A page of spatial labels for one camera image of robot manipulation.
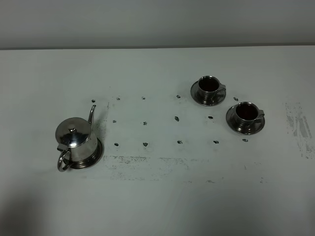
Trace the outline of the stainless steel teapot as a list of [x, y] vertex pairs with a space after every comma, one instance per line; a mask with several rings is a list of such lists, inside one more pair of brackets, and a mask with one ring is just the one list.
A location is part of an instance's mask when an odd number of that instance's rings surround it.
[[98, 137], [93, 132], [95, 108], [96, 105], [93, 105], [87, 120], [73, 117], [58, 125], [55, 138], [58, 142], [57, 150], [61, 152], [57, 163], [60, 172], [70, 169], [69, 164], [63, 163], [65, 157], [69, 157], [70, 161], [81, 161], [97, 149]]

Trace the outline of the far stainless steel teacup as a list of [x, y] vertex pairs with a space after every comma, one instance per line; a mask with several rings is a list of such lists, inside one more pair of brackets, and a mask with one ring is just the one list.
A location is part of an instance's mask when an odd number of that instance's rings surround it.
[[225, 85], [214, 76], [203, 76], [198, 80], [198, 94], [206, 101], [225, 91]]

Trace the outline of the stainless steel teacup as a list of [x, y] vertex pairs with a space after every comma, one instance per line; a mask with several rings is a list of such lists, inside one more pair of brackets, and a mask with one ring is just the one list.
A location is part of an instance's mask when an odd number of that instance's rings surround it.
[[241, 102], [235, 107], [234, 119], [241, 126], [263, 123], [264, 111], [251, 102]]
[[225, 91], [225, 85], [214, 76], [203, 76], [198, 80], [198, 94], [206, 101]]

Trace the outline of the steel teapot saucer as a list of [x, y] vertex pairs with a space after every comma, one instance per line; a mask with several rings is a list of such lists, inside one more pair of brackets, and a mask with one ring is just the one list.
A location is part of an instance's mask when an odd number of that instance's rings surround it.
[[95, 165], [103, 156], [103, 144], [99, 138], [97, 138], [97, 149], [95, 152], [81, 161], [70, 161], [69, 157], [65, 157], [63, 163], [69, 164], [69, 167], [72, 169], [86, 169]]

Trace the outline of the near stainless steel teacup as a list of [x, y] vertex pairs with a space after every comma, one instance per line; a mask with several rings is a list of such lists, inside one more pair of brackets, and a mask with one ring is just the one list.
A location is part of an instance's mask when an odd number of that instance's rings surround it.
[[235, 107], [234, 119], [241, 126], [263, 123], [264, 111], [251, 102], [241, 102]]

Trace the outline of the far steel cup saucer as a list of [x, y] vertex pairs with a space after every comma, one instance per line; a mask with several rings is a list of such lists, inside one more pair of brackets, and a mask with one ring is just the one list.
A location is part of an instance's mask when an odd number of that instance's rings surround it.
[[190, 89], [190, 94], [195, 102], [203, 106], [216, 106], [224, 101], [226, 97], [226, 86], [219, 84], [216, 91], [204, 91], [199, 86], [199, 82], [195, 82]]

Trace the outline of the steel cup saucer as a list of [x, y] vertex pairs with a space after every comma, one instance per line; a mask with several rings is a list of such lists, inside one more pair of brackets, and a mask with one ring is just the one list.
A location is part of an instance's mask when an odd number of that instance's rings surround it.
[[190, 94], [195, 102], [203, 106], [216, 106], [224, 101], [226, 97], [226, 86], [219, 84], [216, 91], [204, 91], [199, 86], [199, 82], [195, 82], [190, 89]]
[[245, 121], [238, 119], [236, 114], [236, 106], [232, 106], [226, 113], [226, 122], [228, 126], [235, 132], [242, 135], [253, 135], [261, 131], [265, 126], [265, 118], [260, 117], [250, 124], [245, 124]]

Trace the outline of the near steel cup saucer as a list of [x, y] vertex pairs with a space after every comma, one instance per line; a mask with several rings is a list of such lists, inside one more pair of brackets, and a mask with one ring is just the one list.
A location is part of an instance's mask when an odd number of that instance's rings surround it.
[[238, 119], [236, 114], [236, 106], [232, 106], [226, 113], [226, 122], [228, 126], [235, 132], [242, 135], [253, 135], [261, 131], [265, 126], [265, 118], [260, 117], [250, 124], [245, 124], [245, 121]]

